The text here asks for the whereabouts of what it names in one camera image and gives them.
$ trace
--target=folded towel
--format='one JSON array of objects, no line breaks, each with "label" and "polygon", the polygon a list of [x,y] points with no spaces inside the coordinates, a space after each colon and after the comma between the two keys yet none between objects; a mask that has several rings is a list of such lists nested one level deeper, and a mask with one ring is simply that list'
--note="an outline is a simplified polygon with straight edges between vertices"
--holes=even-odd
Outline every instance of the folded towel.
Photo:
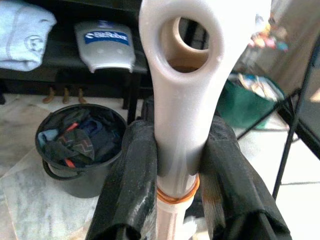
[{"label": "folded towel", "polygon": [[55,16],[20,0],[0,0],[0,68],[31,71],[42,63]]}]

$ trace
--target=orange rubber band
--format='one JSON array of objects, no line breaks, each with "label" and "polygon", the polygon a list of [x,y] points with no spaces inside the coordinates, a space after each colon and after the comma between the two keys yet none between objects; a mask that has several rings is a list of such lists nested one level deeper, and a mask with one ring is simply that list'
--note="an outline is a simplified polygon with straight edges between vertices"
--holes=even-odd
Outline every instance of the orange rubber band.
[{"label": "orange rubber band", "polygon": [[174,197],[166,195],[163,191],[161,191],[159,188],[157,188],[157,190],[156,190],[157,198],[160,199],[161,201],[167,203],[167,204],[184,203],[184,202],[188,201],[190,198],[192,198],[196,194],[199,186],[200,186],[200,178],[199,178],[199,175],[197,174],[193,189],[187,195],[185,195],[185,196],[183,196],[181,198],[174,198]]}]

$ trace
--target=marble floor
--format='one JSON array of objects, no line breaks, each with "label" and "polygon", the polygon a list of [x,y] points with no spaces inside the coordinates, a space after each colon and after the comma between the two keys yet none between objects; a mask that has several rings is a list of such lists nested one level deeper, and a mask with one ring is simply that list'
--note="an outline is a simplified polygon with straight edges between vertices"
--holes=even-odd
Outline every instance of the marble floor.
[{"label": "marble floor", "polygon": [[[65,107],[62,97],[43,104],[44,96],[5,94],[0,105],[0,240],[83,240],[98,197],[77,198],[55,185],[42,168],[35,149],[35,133],[52,111]],[[88,103],[116,110],[124,119],[122,99],[87,97]],[[77,104],[71,97],[69,105]],[[142,101],[138,102],[137,113]],[[273,120],[279,123],[276,116]],[[268,126],[275,126],[270,121]],[[239,141],[243,154],[265,181],[275,183],[287,132],[252,131]],[[320,161],[295,142],[289,154],[277,205],[293,240],[320,236]]]}]

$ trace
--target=green basket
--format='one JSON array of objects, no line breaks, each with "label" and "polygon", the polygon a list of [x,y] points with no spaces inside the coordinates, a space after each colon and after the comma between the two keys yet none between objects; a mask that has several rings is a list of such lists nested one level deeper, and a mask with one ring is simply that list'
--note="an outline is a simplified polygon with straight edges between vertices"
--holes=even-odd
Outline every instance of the green basket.
[{"label": "green basket", "polygon": [[[273,81],[269,83],[284,96],[281,89]],[[227,80],[217,103],[217,111],[230,126],[235,128],[248,128],[270,111],[276,102],[259,96],[234,82]],[[266,119],[257,128],[263,129]]]}]

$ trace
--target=black bucket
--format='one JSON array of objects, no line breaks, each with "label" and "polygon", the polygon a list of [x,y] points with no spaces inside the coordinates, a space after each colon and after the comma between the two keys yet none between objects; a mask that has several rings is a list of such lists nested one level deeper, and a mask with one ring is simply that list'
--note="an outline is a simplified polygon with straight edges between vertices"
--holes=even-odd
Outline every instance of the black bucket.
[{"label": "black bucket", "polygon": [[77,104],[67,106],[50,113],[42,121],[38,130],[36,131],[35,146],[36,150],[42,157],[42,163],[45,172],[51,178],[55,179],[57,184],[62,189],[78,198],[92,198],[100,194],[106,175],[108,174],[108,171],[111,169],[114,162],[120,157],[121,151],[117,155],[103,163],[86,167],[70,168],[68,166],[58,164],[51,159],[48,159],[48,157],[46,157],[46,155],[44,154],[38,140],[38,134],[40,132],[58,127],[51,124],[53,118],[55,118],[55,122],[57,122],[57,120],[59,120],[59,117],[61,118],[61,116],[65,116],[68,113],[72,113],[73,111],[80,109],[90,110],[90,114],[92,116],[95,116],[95,113],[103,115],[106,111],[108,111],[108,113],[111,112],[116,121],[116,124],[119,126],[121,138],[123,137],[127,128],[127,123],[117,112],[101,105]]}]

